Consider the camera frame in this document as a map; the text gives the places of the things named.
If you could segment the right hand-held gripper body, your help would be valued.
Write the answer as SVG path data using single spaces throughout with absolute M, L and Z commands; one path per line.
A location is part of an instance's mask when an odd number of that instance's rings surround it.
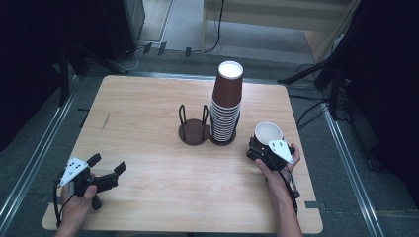
M 271 171 L 280 171 L 286 165 L 293 163 L 294 149 L 283 140 L 278 142 L 274 147 L 259 148 L 260 153 L 251 153 L 249 149 L 246 156 L 255 161 L 261 159 Z

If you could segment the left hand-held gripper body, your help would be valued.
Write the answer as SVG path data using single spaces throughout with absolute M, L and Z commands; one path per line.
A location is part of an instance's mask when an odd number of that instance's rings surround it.
M 89 186 L 93 184 L 95 176 L 91 174 L 91 167 L 87 162 L 76 157 L 70 158 L 65 169 L 58 176 L 58 187 L 68 185 L 72 197 L 83 197 Z

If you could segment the stack of brown cups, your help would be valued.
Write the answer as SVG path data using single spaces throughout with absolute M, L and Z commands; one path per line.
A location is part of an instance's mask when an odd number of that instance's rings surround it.
M 212 91 L 209 133 L 217 142 L 232 139 L 240 115 L 243 67 L 236 61 L 219 64 Z

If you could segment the dark brown double cup holder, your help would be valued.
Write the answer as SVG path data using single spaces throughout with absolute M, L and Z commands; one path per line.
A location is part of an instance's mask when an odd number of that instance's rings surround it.
M 226 146 L 231 144 L 236 138 L 236 129 L 234 129 L 227 140 L 219 141 L 215 139 L 213 135 L 214 129 L 211 128 L 210 124 L 207 124 L 207 120 L 210 118 L 210 108 L 207 105 L 203 106 L 201 119 L 187 119 L 184 105 L 179 107 L 178 115 L 180 120 L 179 137 L 188 145 L 200 145 L 209 140 L 215 145 Z

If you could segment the person's right hand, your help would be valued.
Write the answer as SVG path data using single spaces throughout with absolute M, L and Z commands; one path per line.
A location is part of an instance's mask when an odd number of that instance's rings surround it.
M 289 146 L 294 149 L 293 163 L 286 165 L 280 171 L 271 171 L 261 159 L 256 159 L 254 162 L 265 176 L 269 187 L 269 193 L 282 190 L 285 191 L 291 199 L 293 199 L 298 196 L 298 191 L 295 189 L 293 182 L 293 168 L 300 161 L 300 154 L 294 143 Z

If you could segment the person's left hand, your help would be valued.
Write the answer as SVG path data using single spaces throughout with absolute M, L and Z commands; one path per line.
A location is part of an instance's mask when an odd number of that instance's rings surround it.
M 59 228 L 73 231 L 79 230 L 92 209 L 92 200 L 96 192 L 96 186 L 89 186 L 83 197 L 72 197 L 69 186 L 65 185 L 61 191 L 65 206 L 62 208 L 62 219 Z

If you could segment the grey tape strip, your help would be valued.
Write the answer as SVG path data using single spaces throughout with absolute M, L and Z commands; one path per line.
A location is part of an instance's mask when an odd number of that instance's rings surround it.
M 319 202 L 319 201 L 306 201 L 304 205 L 306 208 L 316 208 L 319 211 L 327 210 L 327 206 L 323 202 Z

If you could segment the black metal stand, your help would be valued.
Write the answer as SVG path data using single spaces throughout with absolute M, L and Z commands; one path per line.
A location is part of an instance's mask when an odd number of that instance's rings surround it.
M 316 72 L 319 72 L 318 76 L 314 80 L 314 87 L 317 90 L 324 90 L 328 85 L 331 85 L 329 97 L 329 112 L 331 116 L 335 120 L 337 120 L 338 94 L 340 83 L 343 79 L 343 72 L 336 60 L 333 59 L 331 56 L 319 63 L 311 65 L 307 69 L 298 72 L 296 75 L 290 78 L 279 79 L 278 83 L 291 84 Z
M 127 74 L 126 69 L 120 69 L 113 65 L 106 59 L 95 54 L 93 51 L 87 49 L 81 44 L 72 41 L 66 41 L 59 52 L 59 87 L 60 87 L 60 101 L 58 105 L 61 107 L 69 99 L 70 84 L 69 84 L 69 67 L 76 72 L 77 75 L 87 75 L 89 66 L 87 58 L 99 63 L 105 68 L 117 74 Z

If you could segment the dark curtain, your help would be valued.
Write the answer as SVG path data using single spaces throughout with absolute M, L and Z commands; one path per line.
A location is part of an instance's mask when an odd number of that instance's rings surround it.
M 81 0 L 0 0 L 0 152 L 59 87 Z
M 377 139 L 368 151 L 419 207 L 419 0 L 361 0 L 347 38 L 348 94 Z

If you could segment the light wooden shelf unit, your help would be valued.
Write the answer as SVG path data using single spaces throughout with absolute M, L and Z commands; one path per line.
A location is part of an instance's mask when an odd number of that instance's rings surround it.
M 203 23 L 222 19 L 266 27 L 303 30 L 315 62 L 326 57 L 344 33 L 361 0 L 204 0 Z

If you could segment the dark cabinet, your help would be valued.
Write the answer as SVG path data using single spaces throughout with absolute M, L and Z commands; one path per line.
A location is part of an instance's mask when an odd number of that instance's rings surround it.
M 145 21 L 143 0 L 101 0 L 111 59 L 119 62 L 134 53 Z

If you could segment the silver floor rail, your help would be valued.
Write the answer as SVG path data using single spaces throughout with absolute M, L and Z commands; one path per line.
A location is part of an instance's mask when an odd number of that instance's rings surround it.
M 53 94 L 25 125 L 12 144 L 0 152 L 0 235 L 7 232 L 74 102 L 82 77 L 70 79 L 70 94 L 60 106 Z
M 332 117 L 330 112 L 331 107 L 328 104 L 325 104 L 324 108 L 326 109 L 324 116 L 327 122 L 327 126 L 337 147 L 345 172 L 349 179 L 349 183 L 370 236 L 385 237 L 384 231 L 377 216 L 377 212 L 356 168 L 356 165 L 353 162 L 351 152 L 344 139 L 338 122 Z

